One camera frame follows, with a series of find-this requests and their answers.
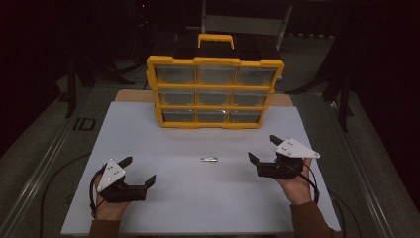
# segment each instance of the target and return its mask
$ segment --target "gray floor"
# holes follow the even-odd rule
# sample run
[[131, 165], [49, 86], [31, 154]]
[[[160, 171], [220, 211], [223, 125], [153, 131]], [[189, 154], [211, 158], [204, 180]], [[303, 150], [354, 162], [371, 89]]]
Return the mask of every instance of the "gray floor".
[[[286, 38], [281, 47], [286, 68], [282, 81], [276, 86], [277, 91], [281, 93], [310, 81], [332, 41]], [[143, 88], [144, 70], [127, 78], [136, 82], [131, 88]], [[349, 104], [354, 115], [348, 117], [349, 133], [343, 133], [335, 120], [334, 105], [323, 102], [318, 96], [323, 87], [321, 85], [307, 93], [292, 96], [292, 100], [301, 114], [312, 147], [323, 155], [319, 166], [327, 187], [353, 211], [363, 237], [420, 237], [419, 213], [360, 106], [358, 97], [351, 94]], [[50, 151], [49, 155], [54, 154], [54, 161], [43, 185], [38, 192], [34, 191], [32, 202], [22, 211], [23, 215], [11, 237], [38, 236], [40, 204], [47, 181], [64, 164], [92, 150], [108, 106], [121, 88], [127, 86], [105, 78], [99, 79], [93, 89], [79, 87], [76, 117], [96, 119], [94, 130], [69, 130], [59, 150], [54, 153]], [[6, 220], [6, 214], [19, 198], [22, 187], [49, 150], [55, 136], [63, 126], [74, 122], [65, 119], [65, 113], [66, 104], [54, 102], [1, 158], [0, 222]], [[86, 162], [87, 158], [84, 158], [71, 164], [51, 183], [46, 196], [44, 237], [64, 237], [59, 231]], [[87, 200], [86, 192], [86, 212], [90, 212]], [[355, 221], [344, 207], [342, 209], [345, 212], [347, 237], [358, 237]]]

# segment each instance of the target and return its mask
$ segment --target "human hand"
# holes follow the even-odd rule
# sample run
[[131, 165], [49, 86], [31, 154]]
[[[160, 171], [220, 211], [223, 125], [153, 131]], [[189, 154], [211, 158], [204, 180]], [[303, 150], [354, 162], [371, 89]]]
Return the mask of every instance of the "human hand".
[[[303, 166], [302, 175], [307, 178], [309, 178], [309, 167], [311, 162], [311, 158], [305, 158], [303, 160], [303, 163], [307, 167]], [[284, 194], [293, 205], [301, 205], [312, 201], [309, 183], [303, 178], [297, 176], [294, 179], [275, 178], [275, 180], [281, 185], [284, 190]]]
[[[101, 181], [102, 175], [98, 176], [95, 179], [95, 187], [98, 187], [99, 182]], [[121, 202], [121, 203], [109, 203], [107, 202], [99, 192], [96, 192], [96, 220], [111, 220], [119, 221], [124, 214], [124, 211], [128, 207], [130, 202]]]

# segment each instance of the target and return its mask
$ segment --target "dark background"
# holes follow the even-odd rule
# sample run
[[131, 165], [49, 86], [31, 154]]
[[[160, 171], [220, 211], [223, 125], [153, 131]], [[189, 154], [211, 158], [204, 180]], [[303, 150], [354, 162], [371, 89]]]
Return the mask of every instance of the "dark background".
[[[209, 14], [281, 18], [285, 11], [284, 3], [273, 1], [207, 3]], [[312, 31], [315, 36], [336, 37], [320, 73], [334, 70], [343, 62], [350, 66], [352, 90], [419, 208], [419, 4], [371, 2], [374, 7], [368, 10], [359, 5], [340, 5], [341, 9], [352, 9], [347, 15], [338, 14], [331, 4], [311, 4], [296, 5], [287, 33]], [[313, 9], [328, 13], [319, 15]], [[114, 60], [141, 60], [139, 56], [145, 53], [141, 48], [132, 53], [131, 48], [121, 47], [131, 46], [136, 31], [144, 30], [139, 24], [148, 25], [140, 34], [141, 46], [146, 46], [151, 39], [148, 34], [154, 30], [182, 32], [185, 26], [200, 26], [201, 5], [198, 0], [9, 0], [0, 3], [0, 14], [3, 155], [59, 97], [55, 83], [66, 74], [68, 41], [78, 51], [115, 68]], [[321, 16], [328, 16], [323, 28], [310, 24]]]

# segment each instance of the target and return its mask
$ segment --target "black cable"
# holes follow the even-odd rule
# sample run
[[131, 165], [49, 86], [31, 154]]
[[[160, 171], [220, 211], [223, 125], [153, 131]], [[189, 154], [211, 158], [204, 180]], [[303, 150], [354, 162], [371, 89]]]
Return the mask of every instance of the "black cable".
[[330, 193], [330, 195], [333, 195], [336, 199], [338, 199], [347, 208], [347, 210], [350, 212], [353, 219], [355, 220], [356, 227], [358, 228], [359, 237], [362, 238], [361, 226], [359, 225], [358, 219], [356, 219], [356, 216], [354, 215], [354, 213], [351, 211], [351, 209], [347, 206], [347, 204], [338, 195], [336, 195], [334, 192], [332, 192], [328, 188], [327, 188], [327, 191], [328, 191], [328, 193]]
[[315, 176], [314, 176], [314, 174], [313, 174], [313, 172], [312, 172], [312, 170], [308, 167], [308, 166], [306, 166], [305, 165], [305, 163], [303, 163], [303, 162], [301, 162], [303, 165], [305, 165], [308, 169], [309, 169], [309, 171], [312, 173], [312, 177], [314, 177], [314, 181], [315, 181], [315, 183], [314, 182], [312, 182], [311, 180], [309, 180], [309, 178], [307, 178], [305, 175], [303, 175], [302, 173], [300, 173], [300, 172], [298, 172], [297, 170], [295, 170], [294, 169], [294, 167], [292, 167], [292, 166], [290, 166], [290, 165], [288, 165], [288, 164], [286, 164], [286, 163], [283, 163], [283, 162], [281, 162], [282, 164], [284, 164], [285, 166], [287, 166], [289, 169], [291, 169], [291, 170], [293, 170], [293, 171], [295, 171], [296, 172], [296, 175], [297, 176], [299, 176], [299, 177], [301, 177], [301, 178], [303, 178], [306, 182], [308, 182], [313, 188], [314, 188], [314, 201], [315, 201], [315, 203], [316, 204], [318, 204], [318, 200], [319, 200], [319, 189], [318, 189], [318, 185], [316, 184], [316, 179], [315, 179]]
[[47, 191], [49, 190], [49, 187], [50, 187], [50, 185], [52, 184], [52, 182], [53, 182], [53, 179], [55, 179], [55, 177], [62, 171], [62, 170], [64, 170], [65, 168], [67, 168], [69, 165], [71, 165], [71, 164], [73, 164], [74, 162], [77, 162], [77, 161], [79, 161], [79, 160], [81, 160], [81, 159], [83, 159], [83, 158], [85, 158], [85, 157], [88, 157], [88, 156], [90, 156], [90, 154], [91, 153], [87, 153], [87, 154], [85, 154], [85, 155], [82, 155], [82, 156], [80, 156], [80, 157], [78, 157], [78, 158], [76, 158], [76, 159], [74, 159], [74, 160], [72, 160], [72, 161], [70, 161], [70, 162], [68, 162], [67, 164], [65, 164], [64, 166], [62, 166], [60, 169], [58, 169], [58, 171], [56, 171], [53, 175], [52, 175], [52, 177], [50, 178], [50, 180], [47, 182], [47, 186], [46, 186], [46, 188], [44, 189], [44, 193], [43, 193], [43, 197], [41, 198], [41, 212], [40, 212], [40, 238], [42, 238], [43, 237], [43, 233], [44, 233], [44, 203], [45, 203], [45, 201], [46, 201], [46, 196], [47, 196]]

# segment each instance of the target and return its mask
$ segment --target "white table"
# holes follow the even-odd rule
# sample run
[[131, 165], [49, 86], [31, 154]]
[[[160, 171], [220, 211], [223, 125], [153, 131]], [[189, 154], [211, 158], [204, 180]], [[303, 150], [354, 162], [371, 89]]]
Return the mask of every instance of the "white table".
[[[120, 233], [136, 235], [221, 235], [292, 232], [289, 202], [271, 178], [259, 178], [248, 152], [272, 162], [269, 135], [309, 141], [295, 107], [271, 106], [259, 129], [168, 129], [154, 116], [154, 105], [113, 102], [68, 211], [62, 234], [86, 235], [92, 217], [88, 187], [110, 158], [132, 156], [126, 183], [143, 184], [157, 175], [146, 201], [130, 204]], [[218, 157], [216, 163], [201, 157]], [[321, 193], [318, 206], [328, 225], [340, 225], [315, 160]]]

